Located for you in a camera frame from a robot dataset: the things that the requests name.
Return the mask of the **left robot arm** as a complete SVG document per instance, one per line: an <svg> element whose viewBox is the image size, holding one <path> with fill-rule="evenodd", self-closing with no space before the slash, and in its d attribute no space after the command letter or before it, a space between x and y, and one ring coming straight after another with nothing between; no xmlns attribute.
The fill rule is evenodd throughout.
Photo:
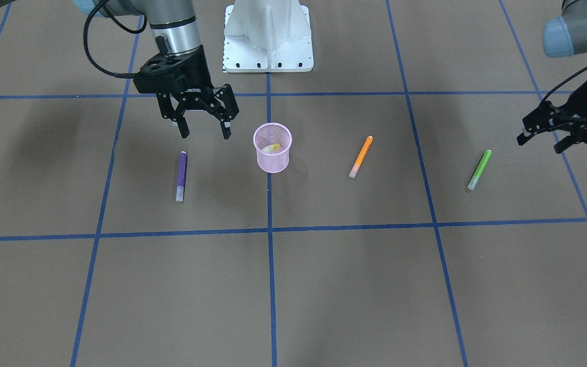
<svg viewBox="0 0 587 367"><path fill-rule="evenodd" d="M543 48L550 58L587 53L587 1L563 1L562 13L550 19L543 31ZM569 147L587 144L587 81L579 86L562 106L548 97L523 119L523 131L517 137L522 146L537 134L561 130L568 135L554 145L557 154Z"/></svg>

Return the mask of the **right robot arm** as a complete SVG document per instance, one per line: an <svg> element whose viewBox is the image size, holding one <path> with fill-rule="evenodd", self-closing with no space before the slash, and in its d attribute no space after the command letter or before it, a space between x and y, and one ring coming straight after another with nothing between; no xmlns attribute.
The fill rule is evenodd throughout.
<svg viewBox="0 0 587 367"><path fill-rule="evenodd" d="M138 93L155 95L161 116L178 127L182 138L190 134L187 111L205 111L214 116L220 123L222 137L230 138L231 121L238 115L237 100L229 84L212 84L193 2L75 1L74 5L87 15L82 39L86 57L95 69L133 81ZM157 54L135 73L112 72L101 67L89 49L89 28L96 16L114 22L120 16L142 16L144 23L139 29L124 30L132 34L151 30Z"/></svg>

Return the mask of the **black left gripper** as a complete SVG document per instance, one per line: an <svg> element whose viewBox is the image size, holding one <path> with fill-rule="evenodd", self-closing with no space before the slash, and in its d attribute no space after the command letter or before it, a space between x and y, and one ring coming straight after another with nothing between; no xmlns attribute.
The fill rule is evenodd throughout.
<svg viewBox="0 0 587 367"><path fill-rule="evenodd" d="M587 121L587 81L571 94L571 112ZM569 135L554 145L554 151L561 154L573 145L587 144L587 123L571 123L573 114L562 107L557 107L549 100L544 100L522 119L523 130L517 137L519 146L524 146L535 135L554 132L565 126Z"/></svg>

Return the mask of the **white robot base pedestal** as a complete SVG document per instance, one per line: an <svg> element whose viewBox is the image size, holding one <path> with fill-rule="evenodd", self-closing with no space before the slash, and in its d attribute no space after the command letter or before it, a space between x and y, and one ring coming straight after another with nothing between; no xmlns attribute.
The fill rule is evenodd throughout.
<svg viewBox="0 0 587 367"><path fill-rule="evenodd" d="M314 69L310 11L299 1L235 1L224 15L224 72Z"/></svg>

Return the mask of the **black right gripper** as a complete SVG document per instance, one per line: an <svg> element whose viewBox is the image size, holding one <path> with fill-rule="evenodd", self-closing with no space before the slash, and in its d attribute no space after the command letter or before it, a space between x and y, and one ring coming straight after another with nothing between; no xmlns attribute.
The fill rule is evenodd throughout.
<svg viewBox="0 0 587 367"><path fill-rule="evenodd" d="M230 139L231 121L237 117L239 112L237 100L230 84L214 88L210 79L204 47L200 45L179 54L166 52L158 54L168 57L187 57L185 72L189 81L199 87L181 94L156 93L161 116L172 121L178 128L182 139L186 139L190 135L190 130L184 112L206 111L219 120L224 140Z"/></svg>

